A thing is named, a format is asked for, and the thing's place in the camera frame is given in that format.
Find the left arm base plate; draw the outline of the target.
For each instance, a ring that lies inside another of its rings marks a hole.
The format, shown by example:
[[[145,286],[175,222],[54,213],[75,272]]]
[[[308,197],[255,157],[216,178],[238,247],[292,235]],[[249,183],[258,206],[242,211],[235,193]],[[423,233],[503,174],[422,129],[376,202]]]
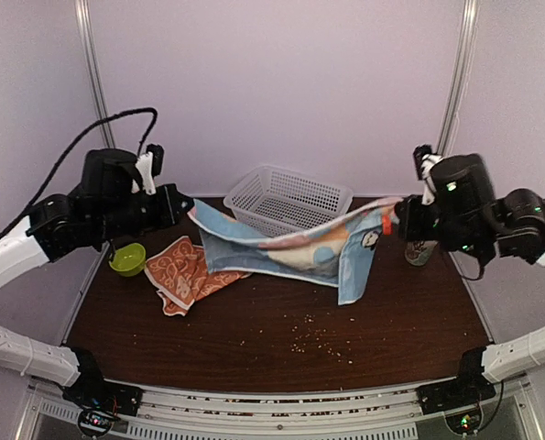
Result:
[[[143,397],[139,387],[106,380],[96,390],[77,384],[60,390],[64,400],[80,409],[76,424],[87,439],[108,435],[124,416],[136,416]]]

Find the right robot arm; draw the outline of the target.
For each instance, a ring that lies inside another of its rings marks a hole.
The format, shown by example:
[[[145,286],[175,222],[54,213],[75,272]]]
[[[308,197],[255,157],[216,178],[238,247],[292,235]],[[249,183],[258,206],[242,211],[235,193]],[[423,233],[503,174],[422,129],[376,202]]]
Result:
[[[443,157],[423,145],[415,148],[413,160],[424,192],[395,205],[403,240],[435,241],[446,251],[476,259],[480,270],[494,257],[545,268],[545,198],[524,188],[497,198],[485,163],[475,153]],[[448,394],[465,405],[484,387],[543,364],[545,326],[465,352]]]

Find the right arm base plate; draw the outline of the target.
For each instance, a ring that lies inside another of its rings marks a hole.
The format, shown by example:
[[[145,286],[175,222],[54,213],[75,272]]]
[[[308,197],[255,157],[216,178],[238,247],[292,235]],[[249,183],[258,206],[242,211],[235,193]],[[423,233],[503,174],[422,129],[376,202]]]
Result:
[[[485,379],[448,379],[416,389],[423,415],[443,416],[446,427],[461,437],[477,435],[486,427],[483,403],[496,396]]]

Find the blue patterned towel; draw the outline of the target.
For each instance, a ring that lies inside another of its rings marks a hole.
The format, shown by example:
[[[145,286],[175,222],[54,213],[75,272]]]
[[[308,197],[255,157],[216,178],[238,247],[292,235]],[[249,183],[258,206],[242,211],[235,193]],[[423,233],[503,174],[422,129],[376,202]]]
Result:
[[[244,271],[311,282],[338,290],[340,305],[364,294],[378,240],[398,223],[400,197],[367,203],[313,228],[268,237],[196,200],[189,212],[199,227],[207,269]]]

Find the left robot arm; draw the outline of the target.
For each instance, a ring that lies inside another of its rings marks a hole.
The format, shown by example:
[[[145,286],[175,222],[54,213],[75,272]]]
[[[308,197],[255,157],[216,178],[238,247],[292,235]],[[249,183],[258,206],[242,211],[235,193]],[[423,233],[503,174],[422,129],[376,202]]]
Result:
[[[162,160],[158,145],[141,156],[112,148],[89,151],[81,181],[69,194],[38,200],[0,237],[0,288],[78,248],[101,249],[117,238],[176,225],[194,201],[173,183],[155,184]],[[68,398],[92,407],[111,397],[89,351],[48,345],[1,325],[0,368],[53,382]]]

